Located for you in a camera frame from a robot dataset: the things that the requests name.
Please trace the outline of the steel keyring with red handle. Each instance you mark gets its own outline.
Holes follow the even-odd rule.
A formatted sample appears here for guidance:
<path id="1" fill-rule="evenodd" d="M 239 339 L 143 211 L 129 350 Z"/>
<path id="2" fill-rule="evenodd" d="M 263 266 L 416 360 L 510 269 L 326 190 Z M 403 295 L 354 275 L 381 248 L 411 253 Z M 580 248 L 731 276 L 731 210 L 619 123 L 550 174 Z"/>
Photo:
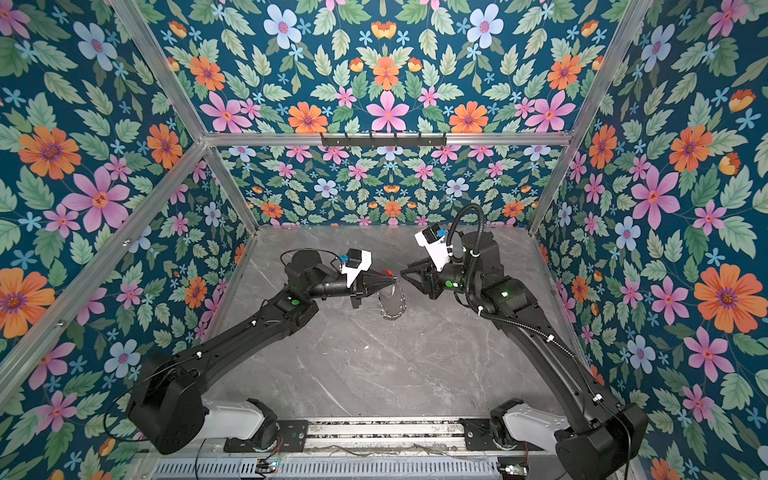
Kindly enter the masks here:
<path id="1" fill-rule="evenodd" d="M 400 318 L 406 311 L 405 294 L 399 284 L 399 280 L 390 270 L 382 270 L 385 276 L 393 278 L 393 283 L 378 292 L 378 300 L 382 317 L 394 321 Z"/>

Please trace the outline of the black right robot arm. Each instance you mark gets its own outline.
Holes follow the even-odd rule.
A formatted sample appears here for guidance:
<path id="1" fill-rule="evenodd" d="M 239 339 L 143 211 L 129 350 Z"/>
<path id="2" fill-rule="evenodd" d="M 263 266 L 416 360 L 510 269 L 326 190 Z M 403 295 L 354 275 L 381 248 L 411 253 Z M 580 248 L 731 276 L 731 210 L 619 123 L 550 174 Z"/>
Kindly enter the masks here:
<path id="1" fill-rule="evenodd" d="M 607 479 L 627 470 L 639 453 L 648 416 L 594 379 L 530 289 L 505 274 L 482 208 L 469 204 L 449 228 L 432 224 L 414 238 L 427 256 L 408 264 L 402 278 L 432 300 L 450 291 L 462 307 L 492 323 L 522 350 L 563 411 L 553 415 L 520 399 L 508 400 L 490 413 L 493 443 L 502 449 L 533 445 L 553 453 L 572 479 Z"/>

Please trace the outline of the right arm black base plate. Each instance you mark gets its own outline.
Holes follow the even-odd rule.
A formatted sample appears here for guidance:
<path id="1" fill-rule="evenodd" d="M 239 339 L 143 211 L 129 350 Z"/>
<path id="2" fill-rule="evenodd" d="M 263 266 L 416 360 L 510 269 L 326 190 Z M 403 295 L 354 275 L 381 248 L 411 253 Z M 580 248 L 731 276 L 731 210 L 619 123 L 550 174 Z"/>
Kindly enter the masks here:
<path id="1" fill-rule="evenodd" d="M 542 452 L 536 445 L 517 440 L 497 440 L 493 434 L 490 418 L 460 418 L 458 423 L 464 430 L 464 443 L 468 451 L 533 451 Z"/>

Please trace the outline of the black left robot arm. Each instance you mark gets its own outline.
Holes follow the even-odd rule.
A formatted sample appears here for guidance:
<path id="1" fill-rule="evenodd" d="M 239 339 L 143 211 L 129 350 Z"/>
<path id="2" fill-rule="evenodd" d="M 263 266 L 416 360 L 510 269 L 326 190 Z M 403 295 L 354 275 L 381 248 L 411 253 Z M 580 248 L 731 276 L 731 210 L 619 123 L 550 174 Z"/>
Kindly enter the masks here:
<path id="1" fill-rule="evenodd" d="M 353 307 L 394 287 L 392 275 L 371 270 L 371 254 L 351 249 L 340 267 L 319 251 L 297 249 L 285 264 L 285 286 L 239 324 L 177 354 L 145 357 L 126 407 L 128 419 L 162 455 L 194 441 L 237 439 L 257 451 L 278 442 L 277 417 L 257 399 L 218 401 L 208 390 L 235 367 L 267 346 L 306 326 L 319 301 L 347 297 Z"/>

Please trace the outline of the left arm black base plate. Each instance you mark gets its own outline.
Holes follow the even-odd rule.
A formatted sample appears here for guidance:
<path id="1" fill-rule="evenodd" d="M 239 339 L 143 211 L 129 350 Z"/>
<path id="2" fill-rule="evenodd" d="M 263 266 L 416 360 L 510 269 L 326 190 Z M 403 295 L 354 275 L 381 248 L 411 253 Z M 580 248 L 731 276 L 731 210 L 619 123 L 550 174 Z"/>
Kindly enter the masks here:
<path id="1" fill-rule="evenodd" d="M 295 453 L 302 452 L 308 437 L 307 420 L 267 420 L 247 440 L 225 441 L 226 453 Z"/>

